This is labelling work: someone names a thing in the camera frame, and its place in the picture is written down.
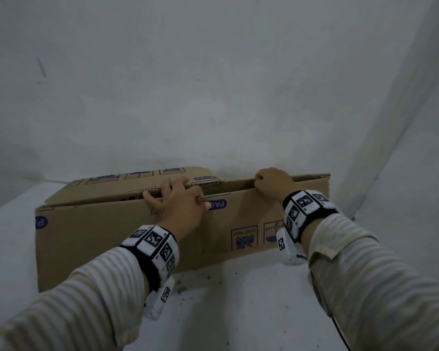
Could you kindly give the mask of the person's left hand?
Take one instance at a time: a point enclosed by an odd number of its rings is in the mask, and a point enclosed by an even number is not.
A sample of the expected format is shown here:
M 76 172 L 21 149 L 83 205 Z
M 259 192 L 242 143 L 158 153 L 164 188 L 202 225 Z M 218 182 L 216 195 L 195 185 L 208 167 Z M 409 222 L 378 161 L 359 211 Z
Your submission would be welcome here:
M 188 177 L 182 176 L 174 181 L 165 179 L 160 185 L 161 200 L 154 198 L 149 191 L 142 194 L 146 203 L 158 212 L 156 225 L 169 231 L 177 242 L 195 230 L 206 212 L 197 206 L 195 197 L 204 196 L 199 186 L 186 188 Z

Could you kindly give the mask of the person's right hand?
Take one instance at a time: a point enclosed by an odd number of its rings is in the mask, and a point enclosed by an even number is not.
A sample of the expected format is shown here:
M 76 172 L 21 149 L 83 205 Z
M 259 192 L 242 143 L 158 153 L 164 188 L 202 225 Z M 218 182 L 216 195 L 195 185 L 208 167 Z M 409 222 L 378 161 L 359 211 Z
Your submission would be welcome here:
M 270 167 L 259 170 L 255 175 L 254 186 L 265 198 L 286 208 L 292 194 L 298 188 L 289 174 L 281 169 Z

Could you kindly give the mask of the brown cardboard box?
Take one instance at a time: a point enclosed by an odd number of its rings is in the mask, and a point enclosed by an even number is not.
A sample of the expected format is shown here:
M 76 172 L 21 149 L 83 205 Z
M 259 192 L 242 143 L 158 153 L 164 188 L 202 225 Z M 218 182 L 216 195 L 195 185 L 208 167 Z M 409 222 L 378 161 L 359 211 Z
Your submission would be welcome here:
M 119 246 L 157 211 L 144 202 L 160 197 L 167 178 L 188 177 L 211 202 L 199 228 L 180 243 L 175 272 L 197 270 L 276 248 L 283 227 L 281 204 L 267 201 L 255 179 L 225 181 L 207 168 L 184 166 L 103 175 L 68 183 L 35 209 L 35 256 L 39 292 L 62 283 L 77 267 Z

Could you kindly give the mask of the person's right forearm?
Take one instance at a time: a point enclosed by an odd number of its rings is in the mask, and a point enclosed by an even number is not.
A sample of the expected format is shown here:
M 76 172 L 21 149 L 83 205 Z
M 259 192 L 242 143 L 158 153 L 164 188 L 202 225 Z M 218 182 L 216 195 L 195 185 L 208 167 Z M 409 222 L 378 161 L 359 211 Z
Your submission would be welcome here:
M 439 351 L 439 281 L 418 273 L 342 214 L 309 247 L 316 296 L 351 351 Z

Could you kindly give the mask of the person's left forearm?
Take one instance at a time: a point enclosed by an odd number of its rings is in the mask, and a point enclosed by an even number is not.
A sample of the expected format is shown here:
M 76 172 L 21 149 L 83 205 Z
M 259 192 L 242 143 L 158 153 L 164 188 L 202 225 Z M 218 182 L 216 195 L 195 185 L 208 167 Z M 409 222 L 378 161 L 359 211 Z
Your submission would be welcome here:
M 0 325 L 0 351 L 122 351 L 140 336 L 144 302 L 135 255 L 113 248 Z

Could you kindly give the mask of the white marker wrist tracker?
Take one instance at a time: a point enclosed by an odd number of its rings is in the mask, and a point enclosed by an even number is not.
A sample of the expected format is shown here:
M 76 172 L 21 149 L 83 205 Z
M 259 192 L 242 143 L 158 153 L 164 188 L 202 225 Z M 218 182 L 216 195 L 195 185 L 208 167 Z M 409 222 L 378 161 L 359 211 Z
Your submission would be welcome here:
M 135 256 L 149 285 L 144 317 L 158 320 L 175 286 L 171 274 L 180 259 L 175 237 L 157 225 L 142 225 L 121 247 Z
M 280 257 L 286 266 L 299 266 L 307 262 L 301 245 L 304 230 L 316 220 L 340 211 L 323 193 L 310 189 L 289 195 L 283 206 L 284 226 L 275 235 Z

